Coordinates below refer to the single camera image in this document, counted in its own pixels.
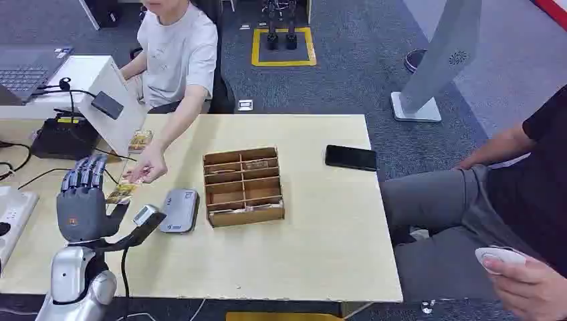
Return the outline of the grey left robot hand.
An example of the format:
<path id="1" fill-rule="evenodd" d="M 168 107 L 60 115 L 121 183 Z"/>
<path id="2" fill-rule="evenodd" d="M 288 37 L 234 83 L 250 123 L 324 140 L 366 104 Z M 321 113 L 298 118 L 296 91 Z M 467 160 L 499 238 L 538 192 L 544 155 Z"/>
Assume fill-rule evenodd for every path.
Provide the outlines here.
<path id="1" fill-rule="evenodd" d="M 105 154 L 85 157 L 62 180 L 56 212 L 59 230 L 69 243 L 111 237 L 119 230 L 129 203 L 117 204 L 107 214 L 102 190 L 106 162 Z"/>

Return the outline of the person's hand holding remote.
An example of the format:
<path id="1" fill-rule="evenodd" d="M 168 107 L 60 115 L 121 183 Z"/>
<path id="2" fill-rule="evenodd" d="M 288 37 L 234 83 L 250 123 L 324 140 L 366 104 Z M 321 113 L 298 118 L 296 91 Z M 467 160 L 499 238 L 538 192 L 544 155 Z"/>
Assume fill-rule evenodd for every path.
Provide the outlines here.
<path id="1" fill-rule="evenodd" d="M 503 306 L 521 320 L 565 320 L 566 278 L 528 257 L 523 264 L 485 259 L 483 267 Z"/>

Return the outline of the person's hand offering card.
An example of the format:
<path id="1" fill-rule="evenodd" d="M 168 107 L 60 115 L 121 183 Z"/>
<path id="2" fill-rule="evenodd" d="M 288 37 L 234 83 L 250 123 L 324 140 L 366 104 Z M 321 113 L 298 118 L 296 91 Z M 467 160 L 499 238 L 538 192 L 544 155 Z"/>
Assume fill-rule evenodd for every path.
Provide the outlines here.
<path id="1" fill-rule="evenodd" d="M 131 183 L 141 181 L 143 183 L 152 183 L 165 175 L 168 171 L 164 159 L 166 148 L 160 142 L 150 143 L 140 154 L 136 165 L 126 171 L 122 177 L 128 179 Z"/>

